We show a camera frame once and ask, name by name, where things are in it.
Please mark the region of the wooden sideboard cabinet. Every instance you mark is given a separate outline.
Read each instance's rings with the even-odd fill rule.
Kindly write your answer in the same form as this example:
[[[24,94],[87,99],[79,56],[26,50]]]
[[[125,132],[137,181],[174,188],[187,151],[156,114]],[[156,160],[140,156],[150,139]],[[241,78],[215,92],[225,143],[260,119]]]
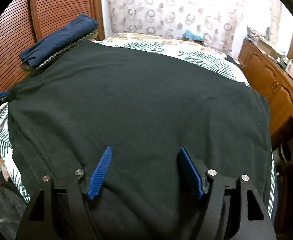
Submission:
[[[251,87],[268,102],[270,136],[272,145],[277,146],[293,136],[293,80],[246,39],[238,60]]]

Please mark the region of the floral bed quilt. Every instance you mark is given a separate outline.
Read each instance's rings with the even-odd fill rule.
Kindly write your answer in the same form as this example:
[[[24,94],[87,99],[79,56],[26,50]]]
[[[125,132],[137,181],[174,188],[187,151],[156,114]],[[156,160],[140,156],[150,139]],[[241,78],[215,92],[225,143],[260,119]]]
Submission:
[[[225,53],[210,47],[205,47],[194,41],[183,41],[174,38],[168,38],[157,35],[147,35],[139,33],[117,33],[104,39],[104,41],[140,41],[140,42],[158,42],[166,45],[179,45],[183,48],[192,48],[195,50],[209,51],[214,54],[226,56]]]

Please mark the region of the folded navy blue garment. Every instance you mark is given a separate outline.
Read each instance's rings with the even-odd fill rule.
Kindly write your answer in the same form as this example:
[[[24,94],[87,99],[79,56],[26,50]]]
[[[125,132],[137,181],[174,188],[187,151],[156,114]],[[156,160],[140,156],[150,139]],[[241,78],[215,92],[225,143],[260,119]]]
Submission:
[[[50,62],[64,53],[92,38],[98,33],[99,23],[95,19],[80,14],[64,27],[46,35],[31,47],[24,49],[19,58],[23,70],[33,70]]]

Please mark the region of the wooden louvered wardrobe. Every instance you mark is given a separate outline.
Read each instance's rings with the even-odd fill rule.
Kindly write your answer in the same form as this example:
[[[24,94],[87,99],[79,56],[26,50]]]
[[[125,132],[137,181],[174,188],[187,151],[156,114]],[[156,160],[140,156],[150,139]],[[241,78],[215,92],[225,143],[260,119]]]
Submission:
[[[101,0],[12,0],[0,15],[0,92],[24,77],[19,53],[80,14],[98,21],[105,38]]]

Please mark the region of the pink circle pattern curtain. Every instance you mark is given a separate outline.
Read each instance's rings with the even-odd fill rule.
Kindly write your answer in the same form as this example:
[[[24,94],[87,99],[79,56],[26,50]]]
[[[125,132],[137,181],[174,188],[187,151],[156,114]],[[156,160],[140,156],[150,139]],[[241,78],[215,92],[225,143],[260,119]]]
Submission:
[[[190,32],[207,46],[237,55],[247,29],[265,33],[270,0],[108,0],[114,33],[180,39]]]

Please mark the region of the cardboard box on sideboard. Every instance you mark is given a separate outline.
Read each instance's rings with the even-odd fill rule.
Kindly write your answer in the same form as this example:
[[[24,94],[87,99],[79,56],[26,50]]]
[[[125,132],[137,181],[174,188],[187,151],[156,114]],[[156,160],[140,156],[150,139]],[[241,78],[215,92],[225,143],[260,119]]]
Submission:
[[[277,51],[264,39],[259,38],[256,43],[257,48],[267,55],[275,55]]]

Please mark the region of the blue item behind bed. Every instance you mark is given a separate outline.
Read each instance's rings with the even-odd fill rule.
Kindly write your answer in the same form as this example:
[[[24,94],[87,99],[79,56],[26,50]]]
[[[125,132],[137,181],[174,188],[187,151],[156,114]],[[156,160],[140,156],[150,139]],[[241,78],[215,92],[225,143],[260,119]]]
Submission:
[[[182,36],[183,38],[187,38],[189,40],[195,40],[195,41],[204,41],[204,38],[198,35],[193,34],[191,31],[186,30]]]

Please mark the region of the black printed t-shirt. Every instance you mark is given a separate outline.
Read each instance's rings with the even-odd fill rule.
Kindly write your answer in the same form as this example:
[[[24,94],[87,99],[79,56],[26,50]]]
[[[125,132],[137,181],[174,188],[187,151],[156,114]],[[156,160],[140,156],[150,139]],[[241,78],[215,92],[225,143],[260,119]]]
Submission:
[[[275,239],[269,109],[244,83],[86,41],[10,94],[17,239]]]

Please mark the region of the palm leaf print bedsheet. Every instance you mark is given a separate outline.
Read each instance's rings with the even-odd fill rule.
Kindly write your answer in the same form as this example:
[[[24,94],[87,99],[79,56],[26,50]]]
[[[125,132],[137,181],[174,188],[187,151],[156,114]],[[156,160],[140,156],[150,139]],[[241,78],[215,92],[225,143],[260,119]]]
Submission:
[[[0,107],[0,171],[24,203],[40,177],[92,172],[119,202],[174,217],[176,157],[203,174],[251,177],[268,215],[275,198],[266,100],[230,57],[140,41],[86,41],[31,71]]]

